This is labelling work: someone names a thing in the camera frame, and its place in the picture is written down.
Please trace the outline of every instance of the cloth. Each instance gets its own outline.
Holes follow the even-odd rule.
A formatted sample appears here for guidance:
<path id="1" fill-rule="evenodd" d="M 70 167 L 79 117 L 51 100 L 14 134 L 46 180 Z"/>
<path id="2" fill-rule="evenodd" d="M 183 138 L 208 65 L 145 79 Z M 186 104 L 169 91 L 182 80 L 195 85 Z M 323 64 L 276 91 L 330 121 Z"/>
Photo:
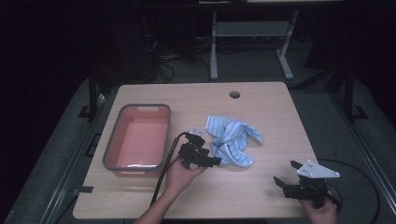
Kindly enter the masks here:
<path id="1" fill-rule="evenodd" d="M 209 115 L 205 130 L 215 138 L 211 143 L 212 153 L 222 158 L 221 164 L 248 167 L 253 158 L 244 152 L 248 135 L 262 144 L 262 135 L 250 124 L 239 120 Z"/>

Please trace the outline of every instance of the plastic bin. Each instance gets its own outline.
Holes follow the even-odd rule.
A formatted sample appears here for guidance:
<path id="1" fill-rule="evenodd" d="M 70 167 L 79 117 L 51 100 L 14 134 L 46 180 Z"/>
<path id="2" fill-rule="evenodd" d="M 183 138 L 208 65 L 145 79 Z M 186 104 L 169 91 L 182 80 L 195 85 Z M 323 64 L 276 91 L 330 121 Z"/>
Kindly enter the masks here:
<path id="1" fill-rule="evenodd" d="M 168 105 L 125 105 L 110 135 L 103 165 L 120 176 L 157 174 L 163 165 L 170 118 Z"/>

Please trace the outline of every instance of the background table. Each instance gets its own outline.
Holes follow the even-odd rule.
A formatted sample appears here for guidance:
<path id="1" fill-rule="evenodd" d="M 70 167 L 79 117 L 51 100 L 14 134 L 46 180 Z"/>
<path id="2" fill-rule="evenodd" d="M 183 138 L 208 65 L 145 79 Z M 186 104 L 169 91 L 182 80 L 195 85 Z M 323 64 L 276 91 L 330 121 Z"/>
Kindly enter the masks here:
<path id="1" fill-rule="evenodd" d="M 238 91 L 240 97 L 230 97 L 231 91 Z M 304 163 L 314 160 L 315 154 L 285 84 L 255 82 L 122 86 L 84 182 L 84 186 L 93 187 L 92 193 L 79 194 L 76 218 L 137 218 L 149 207 L 157 178 L 117 177 L 103 166 L 102 158 L 120 109 L 127 104 L 157 103 L 172 109 L 168 147 L 184 131 L 204 130 L 208 115 L 241 119 L 258 129 L 263 138 L 262 145 L 248 139 L 246 153 L 255 160 L 250 167 L 208 169 L 178 197 L 165 218 L 304 215 L 296 200 L 283 196 L 273 176 L 296 183 L 298 176 L 290 161 Z M 211 139 L 205 139 L 206 148 L 210 148 Z"/>

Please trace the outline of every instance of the human hand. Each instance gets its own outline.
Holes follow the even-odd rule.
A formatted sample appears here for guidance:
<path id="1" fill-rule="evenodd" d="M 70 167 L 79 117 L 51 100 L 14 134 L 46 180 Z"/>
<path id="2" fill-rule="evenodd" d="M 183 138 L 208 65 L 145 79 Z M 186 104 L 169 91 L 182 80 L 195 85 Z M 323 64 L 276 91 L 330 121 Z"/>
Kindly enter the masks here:
<path id="1" fill-rule="evenodd" d="M 337 223 L 337 209 L 334 203 L 332 203 L 332 200 L 327 197 L 324 198 L 323 205 L 320 208 L 315 208 L 311 201 L 299 200 L 299 202 L 305 209 L 312 224 Z"/>
<path id="2" fill-rule="evenodd" d="M 185 190 L 192 182 L 192 180 L 203 173 L 207 167 L 198 167 L 193 170 L 184 168 L 181 160 L 175 161 L 169 167 L 166 173 L 165 191 L 174 197 L 177 197 L 183 190 Z"/>

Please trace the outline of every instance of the human arm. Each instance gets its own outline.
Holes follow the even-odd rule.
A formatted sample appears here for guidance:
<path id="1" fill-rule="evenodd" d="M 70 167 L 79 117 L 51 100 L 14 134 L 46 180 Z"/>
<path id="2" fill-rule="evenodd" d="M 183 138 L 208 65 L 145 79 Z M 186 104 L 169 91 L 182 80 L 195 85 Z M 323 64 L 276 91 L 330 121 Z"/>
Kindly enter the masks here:
<path id="1" fill-rule="evenodd" d="M 324 198 L 323 205 L 315 208 L 311 201 L 299 200 L 312 224 L 337 224 L 337 208 L 332 200 Z"/>
<path id="2" fill-rule="evenodd" d="M 168 209 L 176 200 L 177 196 L 183 192 L 192 180 L 206 170 L 198 167 L 194 170 L 184 168 L 180 160 L 175 161 L 166 174 L 165 190 L 154 204 L 134 223 L 135 224 L 155 224 L 161 223 Z"/>

